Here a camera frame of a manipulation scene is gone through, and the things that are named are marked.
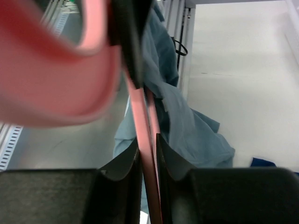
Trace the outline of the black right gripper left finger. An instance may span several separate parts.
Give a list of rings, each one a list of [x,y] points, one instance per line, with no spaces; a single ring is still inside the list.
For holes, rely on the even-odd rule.
[[[137,141],[96,169],[7,170],[0,174],[3,224],[137,224],[142,168]]]

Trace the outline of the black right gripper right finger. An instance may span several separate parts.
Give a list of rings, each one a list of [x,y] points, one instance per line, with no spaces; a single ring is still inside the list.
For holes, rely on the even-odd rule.
[[[299,177],[285,168],[197,168],[156,137],[165,224],[296,224]]]

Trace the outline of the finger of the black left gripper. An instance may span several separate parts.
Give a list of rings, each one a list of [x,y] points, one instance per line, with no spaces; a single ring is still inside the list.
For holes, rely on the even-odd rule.
[[[121,46],[128,75],[135,88],[143,86],[142,36],[152,8],[151,0],[111,0],[109,37]]]

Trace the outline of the light blue t-shirt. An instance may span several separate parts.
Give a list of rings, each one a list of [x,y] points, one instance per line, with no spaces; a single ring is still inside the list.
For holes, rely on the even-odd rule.
[[[219,134],[220,124],[193,110],[178,84],[175,47],[164,17],[154,3],[142,40],[144,84],[154,94],[161,135],[168,145],[198,168],[230,168],[235,150]]]

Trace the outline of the pink plastic hanger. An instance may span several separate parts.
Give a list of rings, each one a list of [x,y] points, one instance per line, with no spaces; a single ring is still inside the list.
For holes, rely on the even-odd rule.
[[[83,0],[78,44],[56,37],[31,0],[0,3],[0,119],[33,127],[81,125],[111,105],[125,75],[150,221],[162,222],[153,94],[135,88],[121,46],[109,37],[110,0]]]

